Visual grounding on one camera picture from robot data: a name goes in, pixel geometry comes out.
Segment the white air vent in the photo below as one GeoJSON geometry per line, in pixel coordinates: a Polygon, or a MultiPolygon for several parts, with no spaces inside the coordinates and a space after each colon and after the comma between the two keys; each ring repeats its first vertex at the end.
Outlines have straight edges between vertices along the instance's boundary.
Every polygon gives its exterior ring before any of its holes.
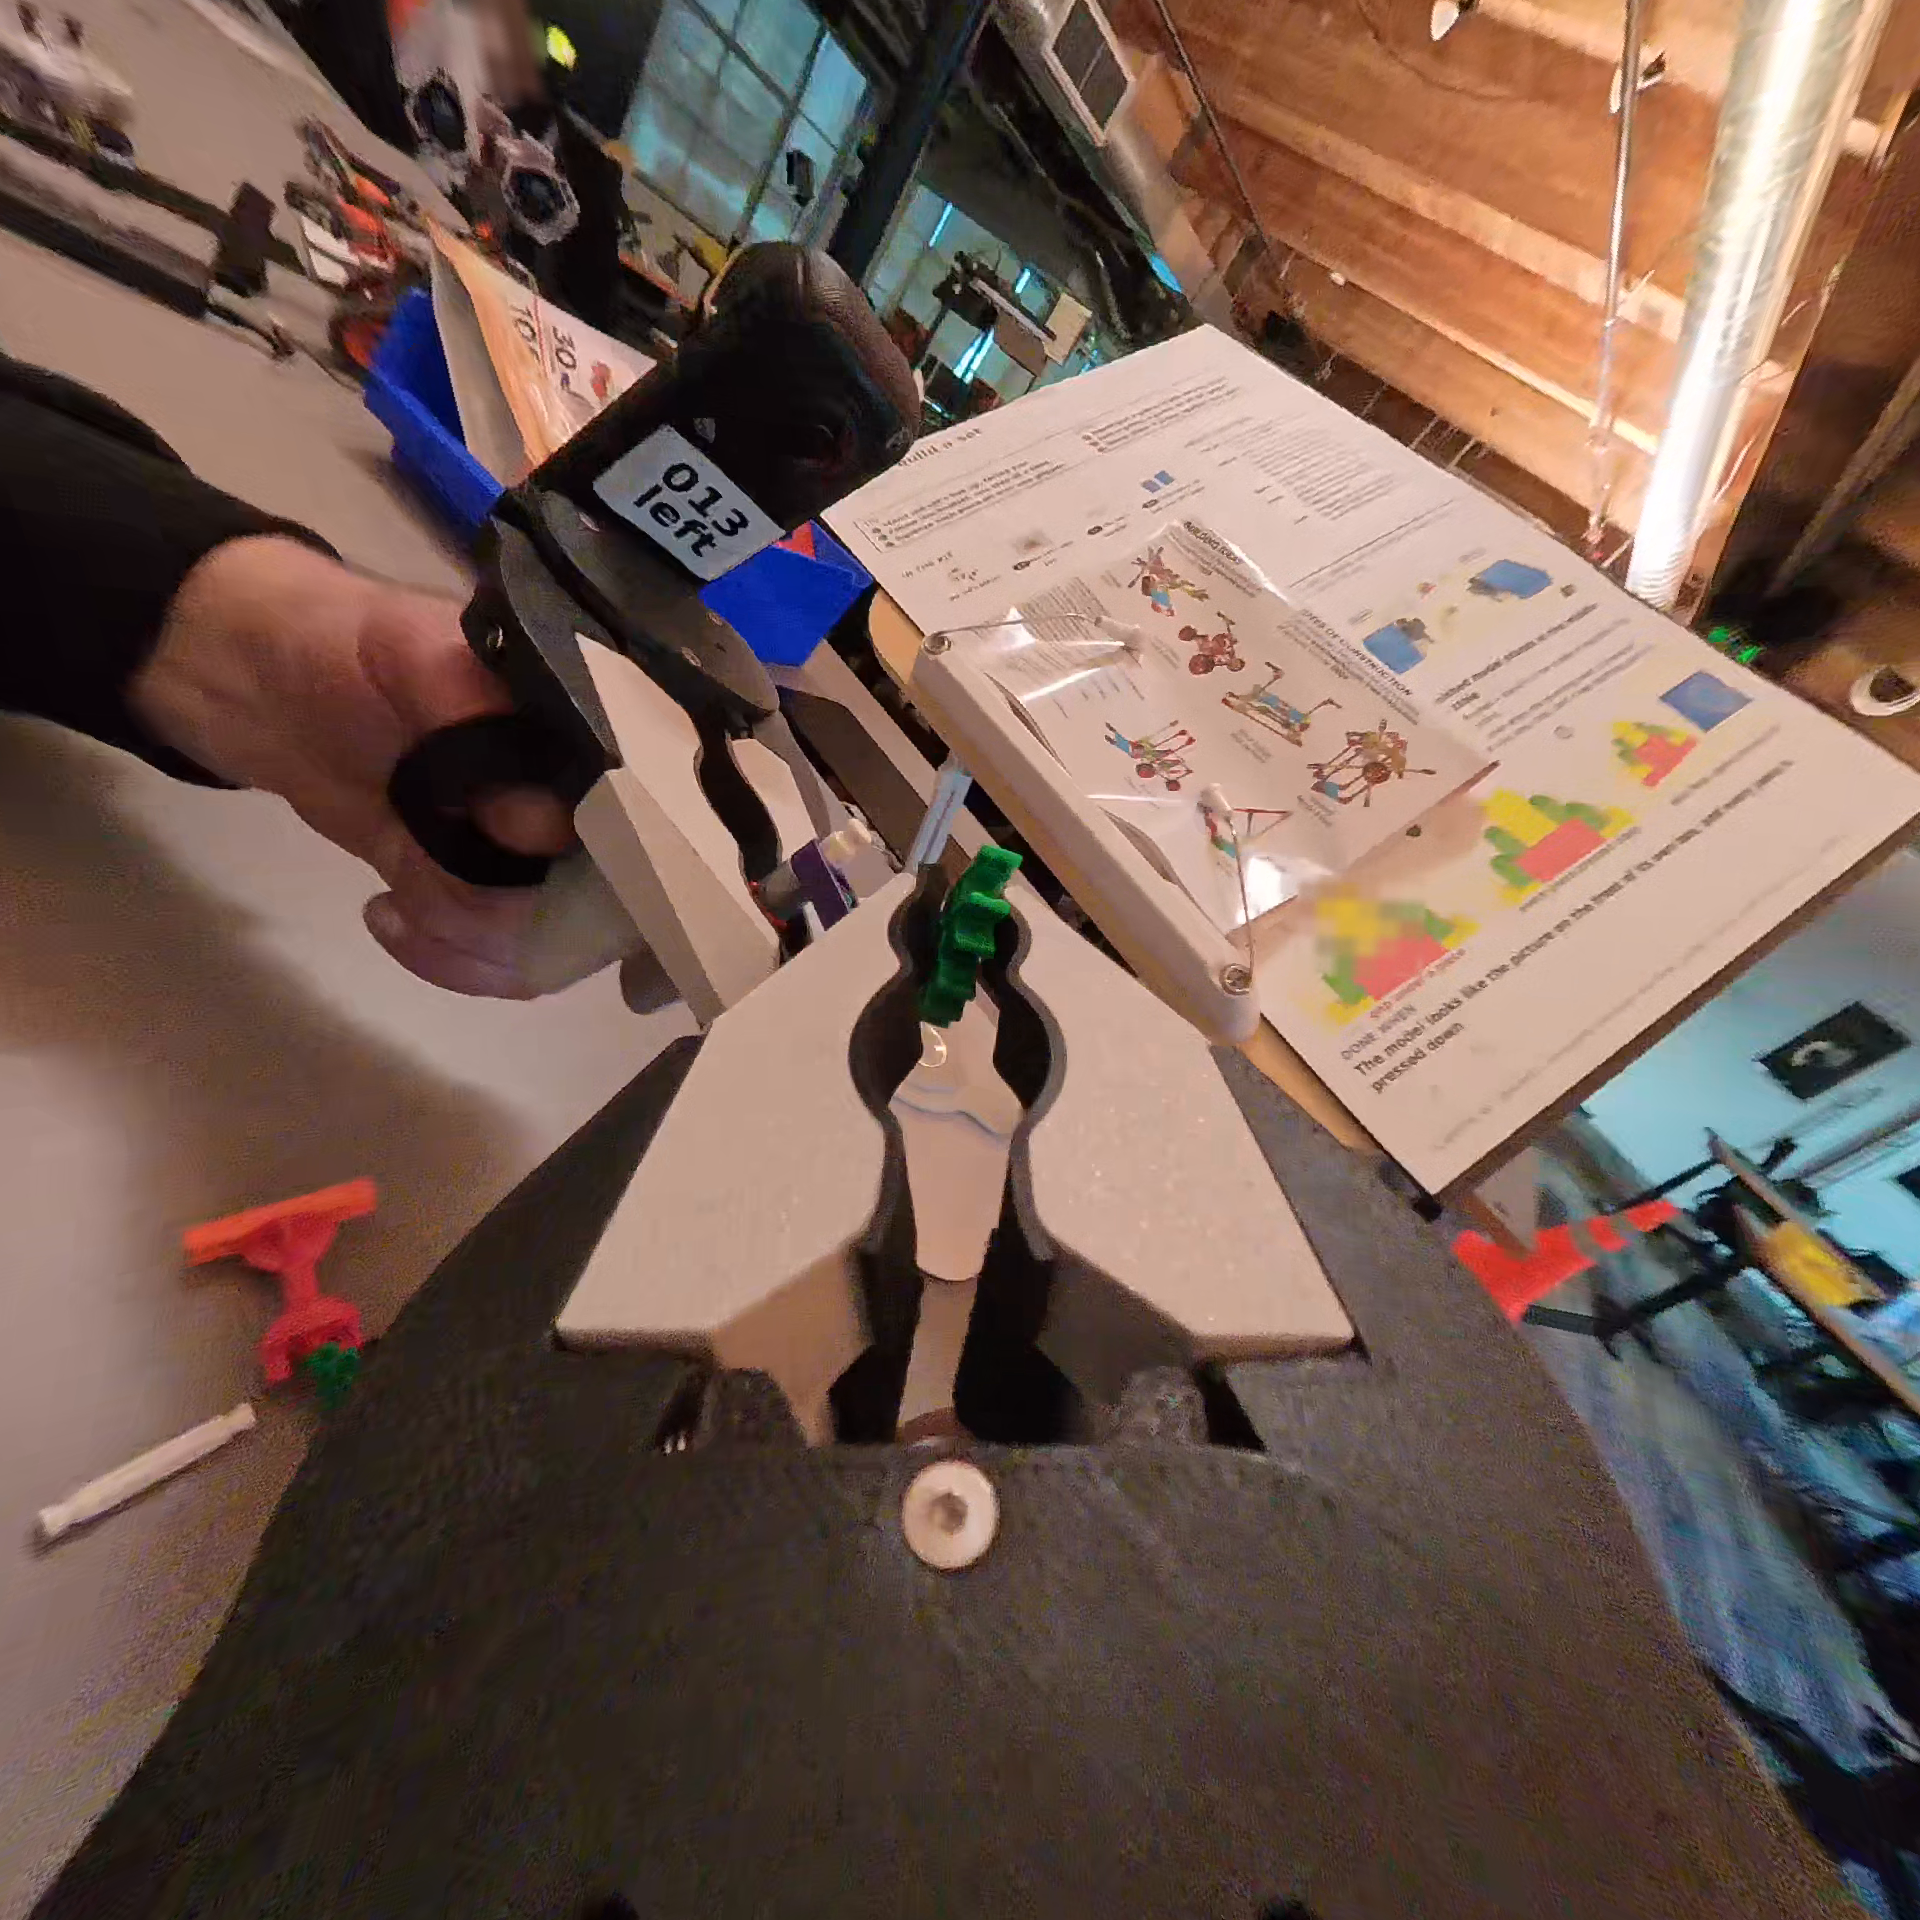
{"type": "Polygon", "coordinates": [[[1039,55],[1080,130],[1104,145],[1134,91],[1134,67],[1100,2],[1045,2],[1039,55]]]}

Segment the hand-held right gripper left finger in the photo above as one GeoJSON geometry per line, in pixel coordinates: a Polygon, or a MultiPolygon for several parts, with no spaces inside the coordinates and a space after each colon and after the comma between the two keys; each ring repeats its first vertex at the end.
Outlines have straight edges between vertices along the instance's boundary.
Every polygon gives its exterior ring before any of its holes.
{"type": "Polygon", "coordinates": [[[773,1377],[805,1438],[875,1343],[858,1242],[880,1211],[887,1111],[858,1089],[858,1018],[899,976],[884,885],[704,1032],[555,1335],[773,1377]]]}

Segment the wooden table with black legs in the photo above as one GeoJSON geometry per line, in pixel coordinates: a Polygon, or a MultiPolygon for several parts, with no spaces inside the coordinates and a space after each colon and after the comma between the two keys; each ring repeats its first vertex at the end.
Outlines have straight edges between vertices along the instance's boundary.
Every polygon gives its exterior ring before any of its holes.
{"type": "Polygon", "coordinates": [[[1816,1331],[1855,1401],[1917,1419],[1916,1357],[1899,1354],[1882,1315],[1893,1299],[1855,1257],[1792,1199],[1786,1176],[1707,1130],[1712,1163],[1733,1191],[1735,1250],[1816,1331]]]}

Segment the person's left hand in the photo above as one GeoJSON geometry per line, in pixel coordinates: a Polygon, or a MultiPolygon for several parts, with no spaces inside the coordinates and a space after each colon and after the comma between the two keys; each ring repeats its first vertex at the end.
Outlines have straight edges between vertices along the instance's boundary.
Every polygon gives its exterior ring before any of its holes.
{"type": "Polygon", "coordinates": [[[540,955],[528,894],[445,874],[388,801],[411,747],[512,707],[455,602],[294,538],[227,541],[183,577],[128,705],[205,774],[282,800],[362,858],[382,885],[367,934],[421,979],[506,1001],[573,983],[540,955]]]}

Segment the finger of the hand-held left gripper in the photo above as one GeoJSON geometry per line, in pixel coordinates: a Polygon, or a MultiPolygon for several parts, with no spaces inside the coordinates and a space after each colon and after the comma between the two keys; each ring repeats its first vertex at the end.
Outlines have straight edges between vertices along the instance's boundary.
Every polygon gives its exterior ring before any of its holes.
{"type": "Polygon", "coordinates": [[[607,645],[582,639],[582,663],[614,763],[576,806],[576,832],[690,1014],[711,1024],[776,970],[776,931],[700,783],[693,718],[607,645]]]}
{"type": "Polygon", "coordinates": [[[732,834],[750,886],[843,823],[839,800],[782,714],[747,734],[704,730],[704,798],[732,834]]]}

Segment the orange traffic cone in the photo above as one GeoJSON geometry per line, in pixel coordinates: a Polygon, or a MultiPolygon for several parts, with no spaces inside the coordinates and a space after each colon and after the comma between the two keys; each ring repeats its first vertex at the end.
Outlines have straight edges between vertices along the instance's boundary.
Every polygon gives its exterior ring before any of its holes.
{"type": "Polygon", "coordinates": [[[1459,1231],[1452,1253],[1503,1315],[1517,1323],[1547,1293],[1591,1273],[1602,1255],[1618,1255],[1635,1239],[1674,1225],[1678,1217],[1679,1207],[1666,1197],[1652,1197],[1539,1230],[1525,1253],[1501,1248],[1482,1231],[1459,1231]]]}

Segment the orange red connector piece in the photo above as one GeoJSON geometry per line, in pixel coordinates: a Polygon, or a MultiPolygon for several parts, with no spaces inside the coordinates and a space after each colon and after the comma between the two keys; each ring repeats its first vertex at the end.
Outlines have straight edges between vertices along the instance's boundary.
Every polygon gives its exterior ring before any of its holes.
{"type": "Polygon", "coordinates": [[[375,1208],[376,1186],[352,1178],[183,1230],[187,1266],[242,1263],[276,1281],[279,1307],[256,1343],[268,1386],[302,1377],[302,1354],[322,1341],[349,1341],[364,1350],[362,1311],[325,1287],[319,1266],[340,1227],[375,1208]]]}

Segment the shiny silver pipe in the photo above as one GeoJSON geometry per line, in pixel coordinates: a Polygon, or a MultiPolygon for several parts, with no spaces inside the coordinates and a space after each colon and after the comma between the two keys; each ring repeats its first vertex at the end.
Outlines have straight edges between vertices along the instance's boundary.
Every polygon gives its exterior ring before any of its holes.
{"type": "Polygon", "coordinates": [[[1743,5],[1666,421],[1622,575],[1647,607],[1674,613],[1683,597],[1891,11],[1891,2],[1743,5]]]}

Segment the white document stand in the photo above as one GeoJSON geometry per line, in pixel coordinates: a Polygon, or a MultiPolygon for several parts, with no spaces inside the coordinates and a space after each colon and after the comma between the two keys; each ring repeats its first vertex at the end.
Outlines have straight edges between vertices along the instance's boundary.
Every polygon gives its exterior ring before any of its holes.
{"type": "Polygon", "coordinates": [[[1212,1046],[1336,1297],[1352,1313],[1384,1199],[1378,1141],[1259,1011],[1253,967],[1138,846],[1080,800],[1061,763],[1010,714],[943,633],[926,637],[877,592],[871,645],[957,766],[1088,912],[1117,961],[1212,1046]]]}

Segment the person's left forearm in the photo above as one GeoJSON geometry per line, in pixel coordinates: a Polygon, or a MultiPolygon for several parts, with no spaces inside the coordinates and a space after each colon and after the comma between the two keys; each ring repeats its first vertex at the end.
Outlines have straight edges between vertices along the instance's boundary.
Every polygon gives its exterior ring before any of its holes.
{"type": "Polygon", "coordinates": [[[131,689],[187,573],[220,545],[307,527],[198,474],[114,400],[2,357],[2,713],[131,754],[183,783],[223,782],[165,745],[131,689]]]}

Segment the white instruction sheet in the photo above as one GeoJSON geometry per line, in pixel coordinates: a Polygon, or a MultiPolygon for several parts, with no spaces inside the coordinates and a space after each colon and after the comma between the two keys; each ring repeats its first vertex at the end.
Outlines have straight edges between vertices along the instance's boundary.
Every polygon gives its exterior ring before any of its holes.
{"type": "Polygon", "coordinates": [[[926,637],[1183,519],[1498,755],[1328,886],[1214,925],[1429,1191],[1916,825],[1916,769],[1214,327],[927,437],[828,512],[926,637]]]}

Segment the plain blue plastic bin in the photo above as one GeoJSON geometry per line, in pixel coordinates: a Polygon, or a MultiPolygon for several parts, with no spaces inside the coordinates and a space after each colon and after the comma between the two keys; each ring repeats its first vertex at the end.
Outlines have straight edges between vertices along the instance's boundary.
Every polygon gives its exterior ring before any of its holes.
{"type": "MultiPolygon", "coordinates": [[[[365,405],[391,434],[391,459],[438,527],[472,553],[502,487],[464,443],[429,291],[407,291],[375,349],[365,405]]],[[[824,530],[775,544],[702,589],[766,665],[802,665],[872,597],[872,575],[824,530]]]]}

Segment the printed toy packaging bag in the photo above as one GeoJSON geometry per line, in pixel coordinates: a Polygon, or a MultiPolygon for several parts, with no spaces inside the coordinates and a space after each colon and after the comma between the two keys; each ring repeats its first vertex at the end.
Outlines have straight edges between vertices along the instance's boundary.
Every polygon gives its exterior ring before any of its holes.
{"type": "Polygon", "coordinates": [[[429,224],[427,285],[468,451],[515,487],[655,361],[429,224]]]}

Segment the black metal pole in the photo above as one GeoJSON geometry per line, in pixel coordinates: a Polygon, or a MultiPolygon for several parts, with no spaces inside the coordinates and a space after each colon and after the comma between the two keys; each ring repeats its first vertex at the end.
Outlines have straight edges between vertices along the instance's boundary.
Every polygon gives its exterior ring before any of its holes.
{"type": "Polygon", "coordinates": [[[829,257],[866,282],[887,233],[910,201],[922,160],[954,86],[965,78],[989,2],[930,2],[900,82],[884,107],[847,206],[832,229],[829,257]]]}

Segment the white plastic rod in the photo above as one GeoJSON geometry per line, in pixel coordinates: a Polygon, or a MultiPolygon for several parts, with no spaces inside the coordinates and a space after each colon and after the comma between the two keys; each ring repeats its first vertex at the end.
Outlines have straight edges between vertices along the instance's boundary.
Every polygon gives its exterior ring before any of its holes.
{"type": "Polygon", "coordinates": [[[166,1481],[197,1469],[256,1426],[256,1408],[240,1401],[232,1408],[194,1423],[117,1467],[87,1478],[62,1498],[45,1503],[31,1525],[36,1549],[50,1549],[66,1535],[88,1528],[108,1515],[155,1493],[166,1481]]]}

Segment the silver ventilation duct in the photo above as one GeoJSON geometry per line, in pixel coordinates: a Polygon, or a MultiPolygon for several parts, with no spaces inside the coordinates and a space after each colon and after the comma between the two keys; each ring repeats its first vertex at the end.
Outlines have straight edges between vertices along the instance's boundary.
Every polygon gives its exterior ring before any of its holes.
{"type": "Polygon", "coordinates": [[[1264,235],[1232,160],[1215,150],[1215,122],[1200,86],[1180,56],[1125,38],[1114,5],[1101,5],[1135,82],[1109,142],[1096,145],[1045,67],[1042,5],[998,2],[995,25],[1094,179],[1146,239],[1149,264],[1202,321],[1235,328],[1238,289],[1262,263],[1264,235]]]}

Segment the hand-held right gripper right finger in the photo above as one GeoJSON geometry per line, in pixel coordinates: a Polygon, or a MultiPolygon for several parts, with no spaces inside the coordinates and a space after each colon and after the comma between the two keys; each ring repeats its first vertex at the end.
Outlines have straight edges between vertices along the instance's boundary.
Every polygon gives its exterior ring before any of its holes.
{"type": "Polygon", "coordinates": [[[1018,1105],[955,1362],[983,1439],[1258,1448],[1243,1365],[1357,1345],[1214,1046],[1021,880],[981,985],[1018,1105]]]}

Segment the black bar tool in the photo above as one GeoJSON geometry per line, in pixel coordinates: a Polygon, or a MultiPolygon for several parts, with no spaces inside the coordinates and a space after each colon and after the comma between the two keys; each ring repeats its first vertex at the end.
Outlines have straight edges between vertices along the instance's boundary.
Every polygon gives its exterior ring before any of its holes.
{"type": "Polygon", "coordinates": [[[136,167],[128,152],[101,150],[38,120],[2,117],[2,229],[43,253],[93,272],[151,303],[194,321],[252,330],[276,357],[292,354],[283,327],[266,309],[271,274],[307,278],[299,251],[275,230],[275,203],[242,183],[218,206],[136,167]],[[211,242],[208,256],[117,222],[74,198],[60,178],[87,179],[101,194],[165,213],[211,242]]]}

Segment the orange black toy vehicle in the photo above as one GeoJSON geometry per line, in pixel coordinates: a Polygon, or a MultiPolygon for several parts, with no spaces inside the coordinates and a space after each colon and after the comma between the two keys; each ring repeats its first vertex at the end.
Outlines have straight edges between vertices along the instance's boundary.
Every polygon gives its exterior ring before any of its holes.
{"type": "Polygon", "coordinates": [[[326,349],[365,384],[404,297],[427,288],[421,208],[325,120],[298,120],[304,174],[282,192],[304,274],[328,294],[326,349]]]}

